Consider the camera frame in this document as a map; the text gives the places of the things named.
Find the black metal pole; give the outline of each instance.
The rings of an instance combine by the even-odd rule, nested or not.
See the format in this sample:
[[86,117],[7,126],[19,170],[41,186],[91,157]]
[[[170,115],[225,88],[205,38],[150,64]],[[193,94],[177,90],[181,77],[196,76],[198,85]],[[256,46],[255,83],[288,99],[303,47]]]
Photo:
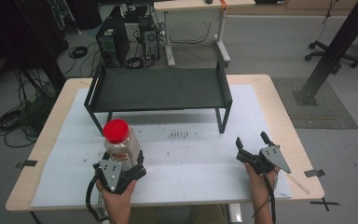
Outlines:
[[315,95],[326,81],[338,60],[358,36],[358,1],[344,21],[324,56],[316,65],[301,91],[293,94],[299,105],[317,105]]

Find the person's left hand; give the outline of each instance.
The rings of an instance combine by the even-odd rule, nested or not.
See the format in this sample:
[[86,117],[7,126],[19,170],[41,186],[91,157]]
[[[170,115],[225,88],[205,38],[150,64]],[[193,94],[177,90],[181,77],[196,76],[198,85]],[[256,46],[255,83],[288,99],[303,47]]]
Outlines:
[[115,194],[105,189],[97,180],[97,189],[102,191],[103,202],[110,220],[116,224],[127,224],[131,213],[131,195],[135,189],[136,180],[132,180],[122,194]]

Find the transparent jar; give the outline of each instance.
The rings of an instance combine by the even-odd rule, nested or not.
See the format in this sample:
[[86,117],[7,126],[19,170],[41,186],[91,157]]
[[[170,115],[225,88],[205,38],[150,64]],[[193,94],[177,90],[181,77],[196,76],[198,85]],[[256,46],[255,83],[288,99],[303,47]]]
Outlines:
[[128,171],[138,164],[141,150],[133,129],[123,119],[113,119],[103,127],[104,146],[111,160],[119,161]]

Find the red object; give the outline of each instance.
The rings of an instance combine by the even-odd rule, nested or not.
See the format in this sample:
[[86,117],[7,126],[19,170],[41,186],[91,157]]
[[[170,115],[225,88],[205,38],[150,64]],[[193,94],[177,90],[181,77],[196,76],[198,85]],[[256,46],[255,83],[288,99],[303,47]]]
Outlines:
[[103,136],[112,144],[124,142],[130,134],[130,128],[123,119],[113,119],[103,127]]

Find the black cross mark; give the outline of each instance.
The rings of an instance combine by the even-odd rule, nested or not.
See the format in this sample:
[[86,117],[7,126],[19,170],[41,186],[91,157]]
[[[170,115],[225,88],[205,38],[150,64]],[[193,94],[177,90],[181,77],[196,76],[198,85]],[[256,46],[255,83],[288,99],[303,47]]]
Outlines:
[[326,208],[326,211],[328,212],[328,211],[330,211],[329,209],[328,209],[328,206],[327,205],[339,205],[339,203],[328,203],[325,199],[324,199],[324,197],[322,197],[322,202],[310,202],[311,204],[324,204],[324,207]]

